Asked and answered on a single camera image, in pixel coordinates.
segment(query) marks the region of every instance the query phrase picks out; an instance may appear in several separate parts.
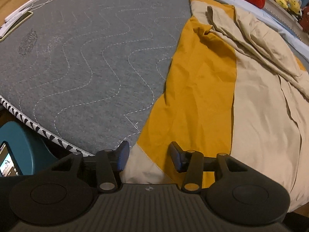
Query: gray mattress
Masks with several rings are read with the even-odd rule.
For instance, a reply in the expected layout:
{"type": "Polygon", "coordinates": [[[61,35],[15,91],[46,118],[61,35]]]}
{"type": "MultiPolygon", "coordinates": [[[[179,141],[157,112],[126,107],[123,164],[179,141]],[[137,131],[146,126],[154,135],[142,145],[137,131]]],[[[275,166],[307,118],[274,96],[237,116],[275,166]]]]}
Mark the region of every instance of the gray mattress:
{"type": "Polygon", "coordinates": [[[53,0],[0,43],[1,103],[67,149],[133,145],[190,16],[188,0],[53,0]]]}

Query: bedsheet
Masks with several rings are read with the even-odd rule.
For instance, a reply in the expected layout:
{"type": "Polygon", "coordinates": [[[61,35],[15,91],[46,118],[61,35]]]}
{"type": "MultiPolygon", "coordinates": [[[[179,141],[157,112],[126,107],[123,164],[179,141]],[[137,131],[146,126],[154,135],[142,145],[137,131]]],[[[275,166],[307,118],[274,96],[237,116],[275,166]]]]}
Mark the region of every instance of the bedsheet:
{"type": "MultiPolygon", "coordinates": [[[[284,186],[289,211],[309,201],[309,74],[282,37],[251,13],[191,0],[166,80],[122,180],[178,183],[169,143],[228,153],[284,186]]],[[[205,172],[203,187],[214,182],[205,172]]]]}

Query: metal screw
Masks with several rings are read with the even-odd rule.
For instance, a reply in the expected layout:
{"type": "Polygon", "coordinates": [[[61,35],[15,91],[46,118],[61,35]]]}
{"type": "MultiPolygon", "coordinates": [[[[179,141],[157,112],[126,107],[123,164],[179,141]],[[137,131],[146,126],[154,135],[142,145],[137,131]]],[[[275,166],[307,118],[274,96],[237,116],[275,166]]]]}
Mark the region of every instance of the metal screw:
{"type": "Polygon", "coordinates": [[[105,190],[105,191],[113,190],[114,188],[115,188],[115,185],[111,182],[103,182],[100,184],[100,189],[105,190]]]}
{"type": "Polygon", "coordinates": [[[187,183],[185,186],[184,186],[184,189],[187,190],[187,191],[196,191],[200,188],[199,185],[195,184],[195,183],[187,183]]]}

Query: stuffed toy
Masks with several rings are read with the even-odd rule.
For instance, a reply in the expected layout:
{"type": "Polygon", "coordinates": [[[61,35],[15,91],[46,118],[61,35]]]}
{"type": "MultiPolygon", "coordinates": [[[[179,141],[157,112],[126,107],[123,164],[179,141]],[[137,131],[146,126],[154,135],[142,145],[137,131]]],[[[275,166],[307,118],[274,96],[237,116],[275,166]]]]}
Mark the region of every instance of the stuffed toy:
{"type": "Polygon", "coordinates": [[[288,7],[295,14],[300,15],[300,4],[297,0],[288,0],[288,7]]]}
{"type": "Polygon", "coordinates": [[[284,9],[288,9],[288,4],[285,0],[276,0],[276,3],[278,3],[284,9]]]}

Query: black plastic device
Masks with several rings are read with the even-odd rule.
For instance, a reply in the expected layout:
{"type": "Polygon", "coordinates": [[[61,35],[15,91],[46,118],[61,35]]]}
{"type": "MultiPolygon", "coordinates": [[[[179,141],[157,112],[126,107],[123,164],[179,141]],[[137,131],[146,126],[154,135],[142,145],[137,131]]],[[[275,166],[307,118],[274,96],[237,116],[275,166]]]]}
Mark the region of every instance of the black plastic device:
{"type": "Polygon", "coordinates": [[[204,157],[169,145],[183,185],[121,184],[129,144],[73,153],[36,175],[0,178],[0,230],[11,232],[288,232],[289,194],[227,154],[204,157]],[[216,182],[202,189],[203,171],[216,182]]]}

